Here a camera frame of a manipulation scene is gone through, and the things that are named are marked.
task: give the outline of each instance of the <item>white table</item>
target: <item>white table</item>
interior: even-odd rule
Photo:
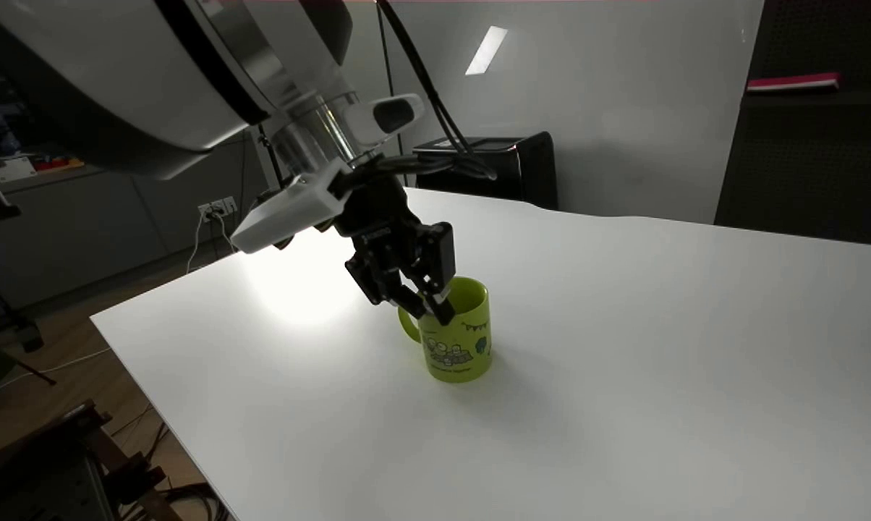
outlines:
[[[491,289],[439,386],[303,236],[95,317],[245,521],[871,521],[871,247],[410,192]]]

